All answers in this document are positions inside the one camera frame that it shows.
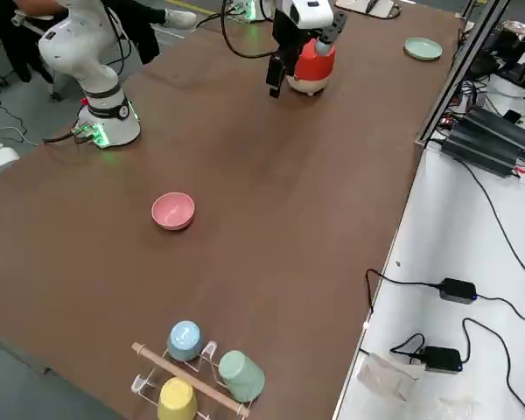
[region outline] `blue cup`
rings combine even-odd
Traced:
[[[167,339],[169,354],[176,361],[191,361],[202,351],[199,326],[192,321],[179,321]]]

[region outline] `yellow cup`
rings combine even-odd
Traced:
[[[194,389],[179,378],[171,378],[161,388],[157,406],[159,420],[193,420],[197,411]]]

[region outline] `green cup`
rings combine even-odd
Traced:
[[[263,392],[264,372],[245,354],[232,350],[220,360],[221,379],[239,403],[248,403]]]

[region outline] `black pants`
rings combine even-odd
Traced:
[[[103,0],[121,19],[122,28],[136,45],[142,64],[159,55],[158,40],[151,24],[165,22],[165,10],[152,9],[135,0]]]
[[[115,11],[118,15],[119,11],[124,14],[133,15],[136,18],[146,20],[150,24],[162,24],[165,22],[165,10],[153,9],[148,6],[136,2],[135,0],[103,0],[103,2]]]

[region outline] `pink bowl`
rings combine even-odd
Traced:
[[[194,201],[182,192],[168,192],[151,207],[151,217],[163,229],[180,230],[191,224]]]

